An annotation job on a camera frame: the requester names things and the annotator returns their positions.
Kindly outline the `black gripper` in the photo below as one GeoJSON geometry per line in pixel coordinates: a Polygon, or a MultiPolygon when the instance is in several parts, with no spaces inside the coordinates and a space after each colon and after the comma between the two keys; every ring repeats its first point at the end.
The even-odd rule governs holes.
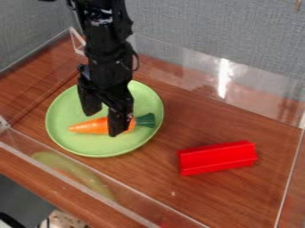
{"type": "Polygon", "coordinates": [[[128,85],[133,79],[133,73],[140,68],[140,65],[134,65],[138,54],[133,46],[126,44],[108,58],[106,62],[90,59],[88,65],[78,66],[81,73],[78,94],[86,116],[97,114],[104,104],[110,107],[109,134],[117,137],[128,130],[134,119],[134,97],[128,85]]]}

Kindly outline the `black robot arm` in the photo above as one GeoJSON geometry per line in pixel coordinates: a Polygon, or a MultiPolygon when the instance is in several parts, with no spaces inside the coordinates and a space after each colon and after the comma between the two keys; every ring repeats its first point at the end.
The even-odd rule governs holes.
{"type": "Polygon", "coordinates": [[[133,21],[126,0],[68,0],[77,12],[86,37],[86,64],[78,66],[78,93],[88,116],[109,108],[109,134],[116,137],[130,127],[134,97],[129,90],[140,57],[128,38],[133,21]]]}

